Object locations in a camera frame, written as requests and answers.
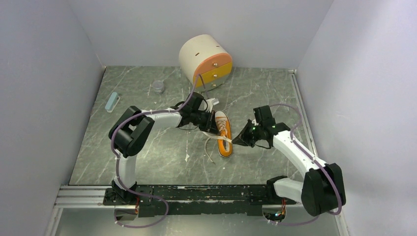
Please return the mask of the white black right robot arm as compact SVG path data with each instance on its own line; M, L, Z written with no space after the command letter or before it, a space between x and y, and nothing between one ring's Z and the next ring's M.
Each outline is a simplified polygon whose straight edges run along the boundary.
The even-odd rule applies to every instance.
M255 119L248 120L232 143L253 148L258 141L266 141L269 149L283 153L303 175L302 181L285 176L270 179L265 191L266 199L272 204L282 199L293 200L301 203L314 217L323 213L340 214L346 203L341 168L336 163L328 164L299 142L294 131L301 121L290 128L275 121L268 105L253 111Z

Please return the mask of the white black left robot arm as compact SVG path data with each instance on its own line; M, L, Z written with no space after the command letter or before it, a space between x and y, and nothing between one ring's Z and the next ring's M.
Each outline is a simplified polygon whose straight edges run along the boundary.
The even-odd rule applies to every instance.
M185 101L165 110L142 111L129 107L109 132L111 150L116 159L116 176L112 190L117 199L128 205L136 198L136 156L146 144L151 131L180 128L189 124L210 134L219 134L215 123L214 105L218 99L204 97L196 92Z

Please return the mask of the white shoelace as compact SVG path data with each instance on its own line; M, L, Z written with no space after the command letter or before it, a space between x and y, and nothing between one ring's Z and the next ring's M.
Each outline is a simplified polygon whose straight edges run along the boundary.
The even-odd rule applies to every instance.
M219 135L215 136L215 135L208 134L208 138L205 141L205 146L204 146L205 156L214 165L216 164L215 161L213 160L213 157L212 157L213 154L214 154L214 148L217 148L217 151L218 151L218 154L219 154L217 140L221 140L221 139L226 140L226 138L221 137Z

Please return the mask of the orange canvas sneaker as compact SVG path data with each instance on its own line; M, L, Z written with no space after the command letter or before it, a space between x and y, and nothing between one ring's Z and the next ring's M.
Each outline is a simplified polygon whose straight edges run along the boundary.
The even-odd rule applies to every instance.
M230 120L223 111L216 111L215 123L219 131L219 136L226 138L226 140L217 140L219 154L224 158L228 158L233 152L232 143L228 141L232 138Z

